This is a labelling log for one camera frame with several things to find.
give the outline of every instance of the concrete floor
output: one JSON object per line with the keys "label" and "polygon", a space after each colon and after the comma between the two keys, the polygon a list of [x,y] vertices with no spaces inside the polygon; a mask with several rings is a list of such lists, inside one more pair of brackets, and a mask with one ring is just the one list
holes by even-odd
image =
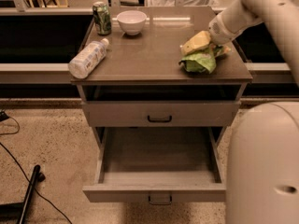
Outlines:
{"label": "concrete floor", "polygon": [[[41,166],[46,180],[38,184],[38,191],[73,223],[225,223],[224,203],[173,203],[170,206],[90,203],[82,187],[93,183],[99,149],[78,101],[50,101],[35,105],[26,101],[15,104],[3,101],[0,108],[5,109],[21,127],[17,134],[0,135],[0,142],[11,151],[27,175],[31,175],[36,164]],[[239,111],[233,127],[243,112]],[[10,133],[16,129],[12,119],[0,122],[0,133]],[[224,170],[232,129],[226,130],[219,146]],[[0,176],[0,203],[21,201],[27,181],[14,160],[1,147]],[[15,223],[15,220],[0,219],[0,223]],[[26,223],[68,222],[35,194]]]}

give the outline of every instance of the drawer handle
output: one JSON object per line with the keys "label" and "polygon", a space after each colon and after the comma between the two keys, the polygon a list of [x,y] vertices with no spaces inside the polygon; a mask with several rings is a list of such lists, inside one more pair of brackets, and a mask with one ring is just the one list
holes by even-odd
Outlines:
{"label": "drawer handle", "polygon": [[149,196],[149,204],[151,204],[151,205],[171,205],[172,204],[172,196],[169,196],[169,202],[165,202],[165,203],[156,203],[156,202],[153,202],[150,199],[150,196]]}
{"label": "drawer handle", "polygon": [[148,116],[148,121],[151,123],[169,123],[172,120],[172,116],[161,118],[161,119],[152,119],[150,116]]}

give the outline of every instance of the green can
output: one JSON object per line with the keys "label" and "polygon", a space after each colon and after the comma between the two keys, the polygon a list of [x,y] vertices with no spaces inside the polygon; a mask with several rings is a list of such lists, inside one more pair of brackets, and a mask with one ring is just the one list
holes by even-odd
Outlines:
{"label": "green can", "polygon": [[108,6],[103,2],[93,4],[93,19],[96,32],[99,35],[108,35],[111,33],[111,18]]}

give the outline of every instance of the black cable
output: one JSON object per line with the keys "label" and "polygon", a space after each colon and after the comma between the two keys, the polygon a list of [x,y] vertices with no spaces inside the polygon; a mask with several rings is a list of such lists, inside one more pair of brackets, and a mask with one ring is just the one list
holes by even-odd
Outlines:
{"label": "black cable", "polygon": [[[20,124],[18,121],[16,121],[14,118],[12,117],[9,117],[10,119],[13,119],[17,125],[18,125],[18,130],[14,133],[0,133],[0,136],[1,135],[7,135],[7,134],[15,134],[15,133],[18,133],[19,130],[20,130]],[[30,182],[29,178],[27,177],[26,173],[24,172],[24,170],[22,169],[21,165],[19,164],[19,162],[17,161],[17,159],[12,155],[12,153],[8,150],[8,148],[6,148],[1,142],[0,142],[0,145],[1,147],[10,155],[10,157],[17,163],[17,165],[19,166],[19,168],[21,169],[21,172],[23,173],[23,175],[25,176],[26,180],[28,181],[29,185],[33,186],[33,184]],[[36,194],[41,197],[43,200],[47,201],[53,208],[55,208],[60,214],[62,214],[64,216],[65,219],[67,219],[67,221],[72,224],[71,220],[66,216],[66,214],[64,214],[60,209],[58,209],[58,207],[56,207],[54,205],[54,203],[52,203],[49,199],[45,198],[43,195],[41,195],[37,190],[36,188],[35,189],[35,192]]]}

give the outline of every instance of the white bowl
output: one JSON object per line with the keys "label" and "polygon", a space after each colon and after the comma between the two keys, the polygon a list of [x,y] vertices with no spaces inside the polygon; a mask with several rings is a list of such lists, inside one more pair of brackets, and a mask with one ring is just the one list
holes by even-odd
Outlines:
{"label": "white bowl", "polygon": [[141,32],[147,15],[142,11],[129,10],[121,12],[117,17],[121,29],[128,35],[137,35]]}

